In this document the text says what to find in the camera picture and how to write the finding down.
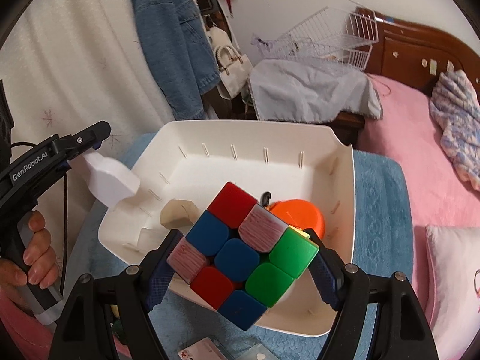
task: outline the fingernail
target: fingernail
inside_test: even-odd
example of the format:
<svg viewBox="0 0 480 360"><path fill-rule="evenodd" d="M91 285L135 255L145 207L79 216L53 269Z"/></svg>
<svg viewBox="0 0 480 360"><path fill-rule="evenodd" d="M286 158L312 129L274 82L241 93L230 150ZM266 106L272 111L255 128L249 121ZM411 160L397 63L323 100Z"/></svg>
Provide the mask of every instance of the fingernail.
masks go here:
<svg viewBox="0 0 480 360"><path fill-rule="evenodd" d="M36 271L33 271L32 274L28 273L28 276L29 276L28 282L33 286L40 283L40 280L42 279Z"/></svg>
<svg viewBox="0 0 480 360"><path fill-rule="evenodd" d="M28 222L28 227L30 227L30 230L37 230L39 226L40 226L40 222L36 219L31 219Z"/></svg>
<svg viewBox="0 0 480 360"><path fill-rule="evenodd" d="M32 253L26 250L25 253L23 254L23 261L25 261L25 264L27 264L28 266L31 266L33 262L32 260L33 260Z"/></svg>
<svg viewBox="0 0 480 360"><path fill-rule="evenodd" d="M15 280L19 285L24 286L25 284L27 284L26 275L22 271L15 272Z"/></svg>

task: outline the wire basket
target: wire basket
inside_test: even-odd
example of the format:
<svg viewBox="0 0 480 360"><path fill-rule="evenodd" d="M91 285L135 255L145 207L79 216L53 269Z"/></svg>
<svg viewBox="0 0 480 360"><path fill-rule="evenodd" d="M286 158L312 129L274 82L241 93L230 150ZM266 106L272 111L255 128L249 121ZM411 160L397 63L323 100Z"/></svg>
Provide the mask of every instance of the wire basket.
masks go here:
<svg viewBox="0 0 480 360"><path fill-rule="evenodd" d="M365 70L377 42L375 12L365 16L326 7L277 40L259 39L258 48L264 59L314 62L330 74L342 75Z"/></svg>

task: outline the blue blanket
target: blue blanket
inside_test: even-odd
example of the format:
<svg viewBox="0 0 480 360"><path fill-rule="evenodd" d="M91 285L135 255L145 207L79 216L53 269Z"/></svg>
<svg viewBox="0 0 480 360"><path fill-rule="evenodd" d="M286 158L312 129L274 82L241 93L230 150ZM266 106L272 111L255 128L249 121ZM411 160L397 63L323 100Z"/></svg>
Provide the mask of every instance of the blue blanket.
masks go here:
<svg viewBox="0 0 480 360"><path fill-rule="evenodd" d="M153 134L141 137L124 156L132 167ZM365 272L390 276L403 271L411 278L413 268L412 221L407 186L400 166L386 157L354 152L357 197L353 261ZM65 291L70 293L78 277L90 272L95 278L119 274L126 264L98 241L98 228L107 208L96 202L83 224L70 257ZM374 327L375 305L369 305L356 359L364 359ZM177 351L214 335L234 358L261 342L281 360L314 360L326 336L298 337L254 326L244 332L219 314L168 291L163 302L149 314L170 360Z"/></svg>

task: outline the white bag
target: white bag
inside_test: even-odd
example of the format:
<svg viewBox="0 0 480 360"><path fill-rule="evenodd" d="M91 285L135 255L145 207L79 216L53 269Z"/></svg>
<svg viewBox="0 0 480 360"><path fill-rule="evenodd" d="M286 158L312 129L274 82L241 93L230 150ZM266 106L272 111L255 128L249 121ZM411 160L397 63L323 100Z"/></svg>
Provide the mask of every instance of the white bag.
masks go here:
<svg viewBox="0 0 480 360"><path fill-rule="evenodd" d="M220 70L218 92L224 99L233 99L247 83L253 66L246 54L240 54L229 45L217 47L214 54Z"/></svg>
<svg viewBox="0 0 480 360"><path fill-rule="evenodd" d="M229 35L223 31L221 28L213 26L210 30L207 31L208 38L210 39L210 45L213 50L216 50L220 46L231 46L233 47L232 41L229 38Z"/></svg>

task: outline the pink bedsheet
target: pink bedsheet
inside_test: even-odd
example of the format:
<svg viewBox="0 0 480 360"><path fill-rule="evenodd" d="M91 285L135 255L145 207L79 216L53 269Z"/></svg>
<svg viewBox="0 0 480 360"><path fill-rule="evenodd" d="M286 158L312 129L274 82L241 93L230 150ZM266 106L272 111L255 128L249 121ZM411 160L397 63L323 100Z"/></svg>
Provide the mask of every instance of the pink bedsheet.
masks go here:
<svg viewBox="0 0 480 360"><path fill-rule="evenodd" d="M414 231L412 286L425 310L429 296L425 226L480 227L480 193L459 180L443 153L442 132L430 119L429 98L391 79L372 77L383 119L367 120L358 149L392 158L403 169Z"/></svg>

